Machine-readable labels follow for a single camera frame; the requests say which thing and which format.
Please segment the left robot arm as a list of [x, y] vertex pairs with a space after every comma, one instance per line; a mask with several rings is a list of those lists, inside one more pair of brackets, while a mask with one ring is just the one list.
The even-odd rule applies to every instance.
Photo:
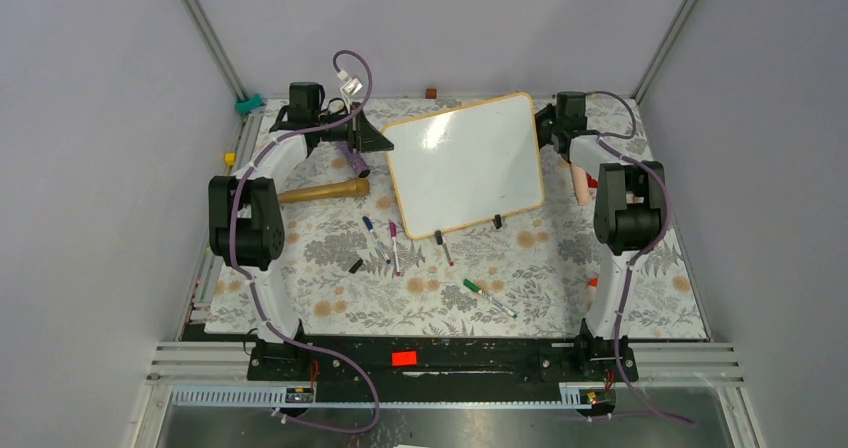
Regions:
[[256, 333], [265, 342], [281, 343], [271, 363], [288, 379], [307, 372], [311, 355], [281, 281], [286, 234], [278, 188], [322, 143], [341, 143], [353, 153], [394, 148], [368, 121], [370, 90], [358, 78], [342, 81], [340, 113], [324, 111], [322, 93], [318, 83], [291, 84], [268, 143], [234, 174], [215, 176], [208, 185], [211, 252], [246, 279], [259, 318]]

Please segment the yellow framed whiteboard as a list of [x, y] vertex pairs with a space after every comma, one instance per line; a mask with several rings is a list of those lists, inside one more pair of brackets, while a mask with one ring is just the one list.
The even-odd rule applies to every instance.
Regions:
[[532, 97], [517, 92], [386, 125], [406, 235], [427, 238], [541, 206]]

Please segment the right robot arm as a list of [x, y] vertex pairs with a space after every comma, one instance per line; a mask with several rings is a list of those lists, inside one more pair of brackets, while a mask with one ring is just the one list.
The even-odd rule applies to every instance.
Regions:
[[581, 180], [597, 183], [593, 226], [601, 244], [592, 307], [581, 321], [569, 368], [590, 381], [637, 378], [626, 321], [635, 273], [670, 225], [664, 167], [639, 161], [611, 144], [613, 132], [589, 126], [588, 96], [561, 91], [535, 115], [540, 146], [552, 146]]

